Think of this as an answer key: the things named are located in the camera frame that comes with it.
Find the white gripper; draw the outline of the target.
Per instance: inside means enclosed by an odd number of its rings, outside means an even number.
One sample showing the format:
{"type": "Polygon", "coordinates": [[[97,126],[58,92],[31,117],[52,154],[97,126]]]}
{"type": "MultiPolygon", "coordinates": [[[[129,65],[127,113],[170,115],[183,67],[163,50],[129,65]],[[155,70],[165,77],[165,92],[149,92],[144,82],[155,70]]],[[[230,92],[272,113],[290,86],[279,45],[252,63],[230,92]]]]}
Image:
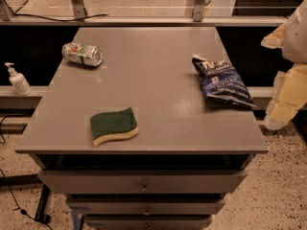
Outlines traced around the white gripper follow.
{"type": "Polygon", "coordinates": [[[279,130],[307,104],[307,0],[303,0],[286,24],[265,36],[261,45],[282,48],[283,58],[295,63],[287,73],[277,72],[266,110],[265,128],[279,130]]]}

